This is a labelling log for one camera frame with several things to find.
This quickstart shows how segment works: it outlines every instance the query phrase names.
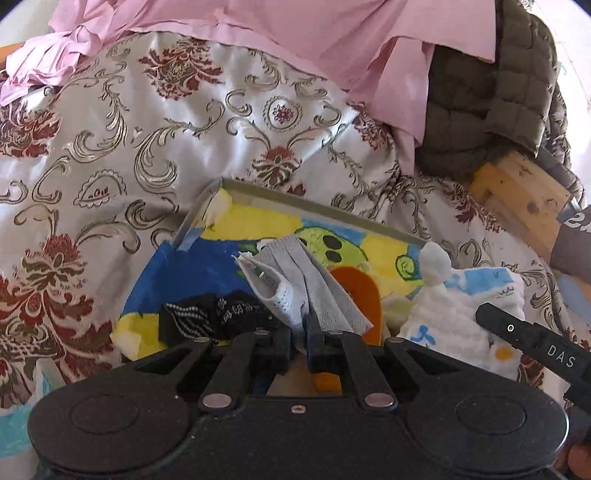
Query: damask bedspread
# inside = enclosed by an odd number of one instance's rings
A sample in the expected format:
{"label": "damask bedspread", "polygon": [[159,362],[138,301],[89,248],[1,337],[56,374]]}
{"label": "damask bedspread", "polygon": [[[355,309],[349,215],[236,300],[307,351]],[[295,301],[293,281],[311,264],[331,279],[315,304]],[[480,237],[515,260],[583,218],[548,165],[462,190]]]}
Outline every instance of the damask bedspread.
{"label": "damask bedspread", "polygon": [[[67,382],[120,363],[109,334],[135,280],[220,176],[436,241],[456,268],[506,266],[527,320],[574,335],[547,266],[461,185],[400,175],[386,125],[260,51],[130,35],[0,118],[0,407],[31,395],[38,358]],[[519,377],[562,401],[534,361]]]}

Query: wooden board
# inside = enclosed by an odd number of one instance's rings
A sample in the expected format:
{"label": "wooden board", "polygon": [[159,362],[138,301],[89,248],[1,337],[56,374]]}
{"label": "wooden board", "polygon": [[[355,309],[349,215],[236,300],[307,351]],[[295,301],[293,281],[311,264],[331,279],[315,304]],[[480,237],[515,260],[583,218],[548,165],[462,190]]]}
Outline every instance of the wooden board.
{"label": "wooden board", "polygon": [[6,68],[6,57],[8,57],[11,53],[15,52],[19,48],[21,48],[23,45],[24,43],[14,43],[12,45],[0,47],[0,70]]}
{"label": "wooden board", "polygon": [[560,230],[556,217],[571,198],[568,190],[516,151],[496,165],[484,165],[469,190],[503,228],[550,260]]}

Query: blue pattern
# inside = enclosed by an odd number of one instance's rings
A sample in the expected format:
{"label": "blue pattern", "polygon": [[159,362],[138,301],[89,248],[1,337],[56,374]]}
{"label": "blue pattern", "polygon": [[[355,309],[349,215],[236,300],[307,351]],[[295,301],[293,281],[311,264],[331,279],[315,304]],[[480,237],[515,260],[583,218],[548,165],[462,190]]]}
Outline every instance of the blue pattern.
{"label": "blue pattern", "polygon": [[415,343],[419,343],[419,342],[422,342],[423,340],[426,340],[431,345],[435,345],[435,338],[433,338],[431,335],[429,335],[427,333],[428,331],[429,331],[429,327],[428,326],[421,325],[418,328],[418,336],[416,336],[416,337],[410,337],[410,341],[411,342],[415,342]]}
{"label": "blue pattern", "polygon": [[444,283],[445,287],[455,288],[472,297],[513,283],[506,268],[475,268],[464,270],[463,275],[464,279],[460,274],[454,273],[452,278]]}

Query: orange shape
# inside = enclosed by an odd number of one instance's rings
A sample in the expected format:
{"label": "orange shape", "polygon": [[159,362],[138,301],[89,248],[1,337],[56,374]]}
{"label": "orange shape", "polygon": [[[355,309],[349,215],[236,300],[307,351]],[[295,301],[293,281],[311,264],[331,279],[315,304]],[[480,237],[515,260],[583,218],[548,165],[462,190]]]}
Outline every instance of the orange shape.
{"label": "orange shape", "polygon": [[[382,304],[378,286],[369,275],[355,267],[336,267],[330,270],[330,273],[353,299],[359,311],[372,323],[373,327],[363,335],[365,343],[381,345]],[[314,386],[318,393],[341,393],[340,379],[337,375],[315,374]]]}
{"label": "orange shape", "polygon": [[513,349],[508,346],[499,347],[498,350],[495,352],[495,357],[497,360],[501,362],[506,362],[507,360],[511,360],[513,358]]}

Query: white wall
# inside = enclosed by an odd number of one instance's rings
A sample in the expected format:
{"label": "white wall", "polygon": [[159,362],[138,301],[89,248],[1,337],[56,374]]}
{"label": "white wall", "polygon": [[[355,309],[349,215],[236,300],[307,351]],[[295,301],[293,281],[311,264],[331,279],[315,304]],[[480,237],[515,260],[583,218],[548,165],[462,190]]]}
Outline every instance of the white wall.
{"label": "white wall", "polygon": [[0,21],[0,46],[48,33],[47,22],[58,3],[59,0],[22,0]]}
{"label": "white wall", "polygon": [[591,196],[591,17],[572,0],[535,0],[531,8],[552,31],[560,91],[566,103],[572,170]]}

